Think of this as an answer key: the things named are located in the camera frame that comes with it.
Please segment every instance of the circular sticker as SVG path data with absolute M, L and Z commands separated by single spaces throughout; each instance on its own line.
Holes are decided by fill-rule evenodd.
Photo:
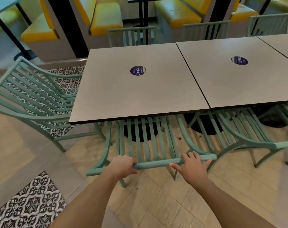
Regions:
M 232 61 L 238 65 L 248 64 L 248 60 L 246 60 L 244 57 L 232 57 Z
M 146 72 L 146 69 L 143 66 L 134 66 L 130 69 L 132 75 L 140 76 Z

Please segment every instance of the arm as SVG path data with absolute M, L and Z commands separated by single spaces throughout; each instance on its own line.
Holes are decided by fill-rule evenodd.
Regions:
M 50 228 L 101 227 L 109 197 L 120 178 L 137 174 L 136 161 L 128 156 L 114 157 L 100 176 L 81 192 L 50 225 Z
M 275 228 L 264 218 L 241 204 L 232 196 L 218 188 L 207 176 L 206 169 L 211 160 L 201 163 L 200 155 L 193 152 L 183 154 L 184 166 L 170 163 L 169 166 L 181 173 L 206 201 L 214 212 L 222 228 Z

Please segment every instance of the left hand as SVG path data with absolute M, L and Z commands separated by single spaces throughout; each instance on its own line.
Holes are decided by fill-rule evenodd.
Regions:
M 137 174 L 138 171 L 132 168 L 137 161 L 127 155 L 118 155 L 112 159 L 110 164 L 105 168 L 106 171 L 115 174 L 117 178 L 124 178 L 131 174 Z

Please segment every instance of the black and white patterned floor tile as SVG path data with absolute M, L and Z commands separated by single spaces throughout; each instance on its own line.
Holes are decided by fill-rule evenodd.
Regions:
M 0 228 L 47 228 L 67 206 L 46 172 L 42 172 L 0 208 Z
M 68 75 L 68 74 L 80 74 L 83 73 L 84 71 L 84 67 L 85 66 L 71 66 L 71 67 L 65 67 L 65 68 L 56 68 L 56 69 L 50 69 L 48 71 L 53 72 L 53 73 L 58 73 L 58 74 L 63 74 L 63 75 Z M 17 79 L 15 79 L 18 83 L 22 84 L 25 88 L 27 88 L 29 91 L 33 92 L 32 89 L 30 89 L 28 86 L 25 86 L 22 82 L 18 81 Z M 75 94 L 78 91 L 80 82 L 81 82 L 81 78 L 69 78 L 69 79 L 65 79 L 65 78 L 55 78 L 56 83 L 58 84 L 58 86 L 63 90 L 63 92 L 65 94 Z M 24 90 L 18 88 L 17 86 L 13 85 L 10 82 L 7 82 L 7 84 L 11 87 L 13 87 L 14 89 L 17 89 L 19 92 L 22 92 L 24 95 L 26 95 L 29 99 L 32 99 L 33 101 L 39 103 L 40 105 L 44 105 L 41 102 L 37 101 L 37 99 L 35 97 L 30 96 L 27 92 L 25 92 Z M 33 105 L 32 103 L 28 102 L 27 99 L 23 99 L 19 96 L 17 96 L 14 93 L 11 93 L 13 96 L 15 96 L 17 99 L 21 100 L 22 102 L 30 105 L 31 107 L 35 108 L 36 110 L 48 115 L 45 111 L 39 109 L 38 107 L 36 107 L 35 105 Z M 53 105 L 53 103 L 51 103 L 49 100 L 47 100 L 46 98 L 42 97 L 44 100 L 46 100 L 48 103 L 50 103 L 51 105 Z M 51 109 L 50 107 L 44 105 L 45 107 L 47 107 L 51 112 L 54 113 L 58 113 L 57 111 Z M 28 114 L 30 115 L 36 115 L 34 112 L 31 112 L 29 110 L 27 110 Z M 53 126 L 59 126 L 59 125 L 68 125 L 68 122 L 64 122 L 64 123 L 49 123 Z M 73 126 L 68 126 L 68 127 L 64 127 L 64 128 L 60 128 L 60 129 L 51 129 L 48 128 L 44 125 L 40 125 L 40 127 L 47 131 L 50 135 L 52 135 L 54 138 L 56 137 L 60 137 L 65 135 L 69 130 L 71 130 L 73 128 Z

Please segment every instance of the hand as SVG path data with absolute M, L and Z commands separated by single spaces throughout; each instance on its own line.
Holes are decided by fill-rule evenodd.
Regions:
M 184 153 L 181 157 L 184 160 L 183 167 L 175 163 L 170 163 L 169 166 L 179 171 L 185 181 L 196 191 L 204 189 L 210 183 L 206 169 L 211 160 L 202 163 L 200 155 L 196 152 L 189 152 L 188 155 Z
M 132 168 L 132 165 L 135 163 L 137 163 L 137 161 L 132 157 L 118 155 L 113 158 L 110 164 L 105 168 L 105 171 L 114 174 L 118 179 L 124 178 L 131 174 L 138 173 L 136 169 Z

